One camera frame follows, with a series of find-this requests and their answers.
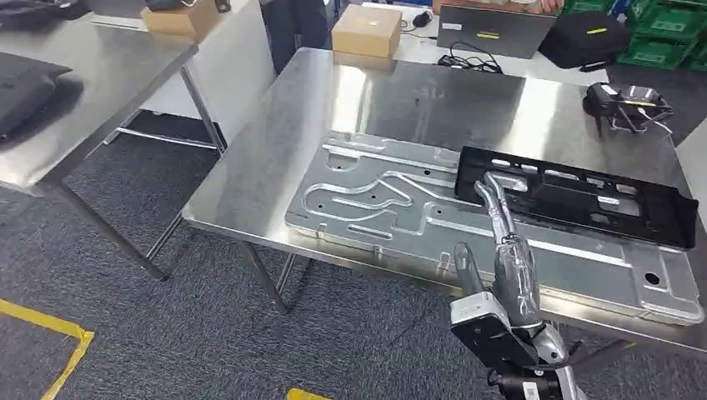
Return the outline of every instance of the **black plastic tray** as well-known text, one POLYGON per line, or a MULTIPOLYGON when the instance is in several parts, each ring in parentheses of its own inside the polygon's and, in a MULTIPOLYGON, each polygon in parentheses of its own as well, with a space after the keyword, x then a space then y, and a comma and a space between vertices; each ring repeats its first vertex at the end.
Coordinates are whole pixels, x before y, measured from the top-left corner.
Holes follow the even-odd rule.
POLYGON ((699 202, 683 197, 674 187, 464 147, 454 186, 456 196, 465 202, 483 204, 474 191, 474 183, 483 181, 487 171, 523 178, 527 183, 525 192, 506 189, 514 212, 671 247, 694 247, 699 202), (633 201, 639 215, 608 210, 611 206, 606 202, 601 207, 599 197, 633 201))

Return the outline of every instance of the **aluminum plate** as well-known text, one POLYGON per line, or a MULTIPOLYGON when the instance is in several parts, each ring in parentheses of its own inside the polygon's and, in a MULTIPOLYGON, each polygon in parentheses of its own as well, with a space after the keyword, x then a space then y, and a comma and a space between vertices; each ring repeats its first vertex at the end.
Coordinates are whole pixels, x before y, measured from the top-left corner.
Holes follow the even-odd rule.
MULTIPOLYGON (((452 273, 454 244, 464 241, 482 278, 493 281, 490 218, 480 205, 454 197, 458 160, 447 149, 331 132, 285 222, 333 243, 424 258, 452 273)), ((663 323, 704 319, 684 252, 516 218, 534 250, 544 296, 663 323)))

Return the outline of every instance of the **laptop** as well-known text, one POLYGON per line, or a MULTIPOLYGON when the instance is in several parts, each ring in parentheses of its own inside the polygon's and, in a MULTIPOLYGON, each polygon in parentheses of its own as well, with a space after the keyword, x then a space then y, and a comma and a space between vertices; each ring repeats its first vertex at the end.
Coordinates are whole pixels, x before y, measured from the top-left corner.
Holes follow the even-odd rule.
MULTIPOLYGON (((556 15, 443 4, 437 46, 449 48, 462 41, 491 54, 532 58, 556 20, 556 15)), ((471 50, 462 45, 459 49, 471 50)))

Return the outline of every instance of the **cardboard box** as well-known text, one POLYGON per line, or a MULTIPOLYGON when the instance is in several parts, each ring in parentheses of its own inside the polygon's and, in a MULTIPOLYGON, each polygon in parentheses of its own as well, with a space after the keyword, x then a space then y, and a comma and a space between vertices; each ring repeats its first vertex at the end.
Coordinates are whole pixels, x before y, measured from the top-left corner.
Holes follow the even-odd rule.
POLYGON ((198 0, 192 7, 167 11, 145 8, 140 15, 150 32, 184 36, 195 42, 201 42, 218 23, 215 0, 198 0))
POLYGON ((398 10, 349 4, 332 29, 335 52, 391 58, 400 42, 398 10))

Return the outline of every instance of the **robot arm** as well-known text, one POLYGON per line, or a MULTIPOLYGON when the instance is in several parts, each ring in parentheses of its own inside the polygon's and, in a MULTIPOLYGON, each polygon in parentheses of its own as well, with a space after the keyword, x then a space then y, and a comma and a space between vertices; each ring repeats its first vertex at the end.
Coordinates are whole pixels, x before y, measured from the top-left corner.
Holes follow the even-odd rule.
POLYGON ((484 181, 474 190, 494 230, 493 291, 484 289, 469 246, 457 243, 454 262, 466 297, 451 304, 452 332, 490 368, 489 385, 508 400, 585 400, 562 337, 540 316, 530 246, 515 230, 503 188, 488 172, 484 181))

